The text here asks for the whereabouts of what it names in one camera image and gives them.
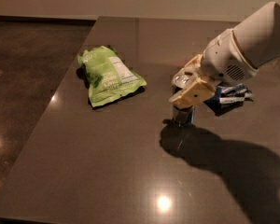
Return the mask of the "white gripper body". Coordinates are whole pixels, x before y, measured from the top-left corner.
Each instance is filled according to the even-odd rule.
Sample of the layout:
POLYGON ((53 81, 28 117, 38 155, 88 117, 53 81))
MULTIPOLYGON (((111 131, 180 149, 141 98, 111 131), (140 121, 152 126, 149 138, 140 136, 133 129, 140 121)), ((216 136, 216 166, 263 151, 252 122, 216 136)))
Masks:
POLYGON ((258 72, 244 57, 232 29, 225 30, 207 45, 201 68, 213 80, 234 84, 250 79, 258 72))

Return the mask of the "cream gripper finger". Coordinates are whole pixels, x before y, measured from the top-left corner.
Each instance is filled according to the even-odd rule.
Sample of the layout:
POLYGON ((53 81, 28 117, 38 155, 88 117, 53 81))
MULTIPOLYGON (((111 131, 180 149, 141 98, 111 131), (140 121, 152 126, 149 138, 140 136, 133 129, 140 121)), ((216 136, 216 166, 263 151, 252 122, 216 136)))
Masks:
POLYGON ((201 68, 202 54, 198 54, 194 56, 190 61, 188 61, 183 68, 181 68, 177 75, 179 77, 201 77, 203 75, 203 71, 201 68))
POLYGON ((172 84, 177 91, 174 92, 169 102, 179 109, 203 103, 216 92, 216 88, 211 82, 196 76, 176 75, 172 84))

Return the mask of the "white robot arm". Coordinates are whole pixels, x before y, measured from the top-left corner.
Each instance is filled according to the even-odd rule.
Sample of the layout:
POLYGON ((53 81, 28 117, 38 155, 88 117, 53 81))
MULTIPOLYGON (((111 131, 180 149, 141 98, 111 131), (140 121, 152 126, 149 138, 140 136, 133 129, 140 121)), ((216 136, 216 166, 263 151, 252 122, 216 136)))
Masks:
POLYGON ((188 109, 212 96, 223 84, 254 77, 266 63, 280 58, 280 4, 270 2, 233 28, 214 38, 193 57, 172 84, 170 103, 188 109))

